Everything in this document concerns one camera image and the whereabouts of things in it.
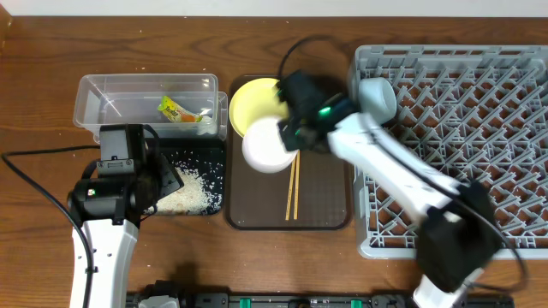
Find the white tissue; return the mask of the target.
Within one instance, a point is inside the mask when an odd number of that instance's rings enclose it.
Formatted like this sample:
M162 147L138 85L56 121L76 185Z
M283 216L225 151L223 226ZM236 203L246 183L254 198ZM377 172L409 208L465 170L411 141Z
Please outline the white tissue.
M197 123L197 134L215 134L217 132L216 122L208 115L203 115L201 120Z

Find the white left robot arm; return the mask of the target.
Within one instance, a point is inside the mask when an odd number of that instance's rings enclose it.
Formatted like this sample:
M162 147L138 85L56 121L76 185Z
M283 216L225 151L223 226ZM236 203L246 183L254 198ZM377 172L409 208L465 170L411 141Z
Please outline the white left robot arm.
M183 186L163 154L86 166L69 193L76 226L71 307L124 307L143 214Z

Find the green snack wrapper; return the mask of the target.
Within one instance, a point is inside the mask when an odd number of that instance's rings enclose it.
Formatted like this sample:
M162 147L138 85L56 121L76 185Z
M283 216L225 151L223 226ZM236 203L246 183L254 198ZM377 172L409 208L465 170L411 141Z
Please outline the green snack wrapper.
M162 97L161 103L158 106L158 111L173 123L196 123L201 122L203 119L202 115L194 114L184 109L181 105L167 96Z

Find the yellow plate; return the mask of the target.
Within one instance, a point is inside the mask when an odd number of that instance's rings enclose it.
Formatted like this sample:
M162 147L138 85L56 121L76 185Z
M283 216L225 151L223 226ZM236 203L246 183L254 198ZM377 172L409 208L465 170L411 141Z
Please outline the yellow plate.
M244 137L249 127L266 116L289 116L288 106L277 95L278 80L258 78L241 86L229 103L229 120L238 135Z

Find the white rice bowl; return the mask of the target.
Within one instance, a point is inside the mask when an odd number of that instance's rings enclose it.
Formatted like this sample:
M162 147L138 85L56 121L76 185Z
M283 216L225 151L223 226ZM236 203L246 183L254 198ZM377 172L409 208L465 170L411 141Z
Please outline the white rice bowl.
M241 150L247 164L264 174L278 173L286 169L296 158L297 151L287 151L282 142L278 123L279 116L258 119L246 131Z

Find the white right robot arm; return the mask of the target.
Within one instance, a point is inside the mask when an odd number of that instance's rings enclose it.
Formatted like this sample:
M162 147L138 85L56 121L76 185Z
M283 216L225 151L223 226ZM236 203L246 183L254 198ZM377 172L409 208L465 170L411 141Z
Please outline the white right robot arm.
M285 148L329 151L376 181L418 227L414 305L454 306L503 245L486 189L439 172L383 129L397 106L384 78L361 80L356 98L330 95L302 71L276 88L289 109L278 124Z

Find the light blue bowl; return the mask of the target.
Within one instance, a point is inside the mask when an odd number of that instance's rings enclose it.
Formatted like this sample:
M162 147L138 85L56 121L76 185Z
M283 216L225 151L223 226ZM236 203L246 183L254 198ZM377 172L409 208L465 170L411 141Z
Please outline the light blue bowl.
M396 116L396 94L385 78L363 79L358 87L361 108L378 124L384 124Z

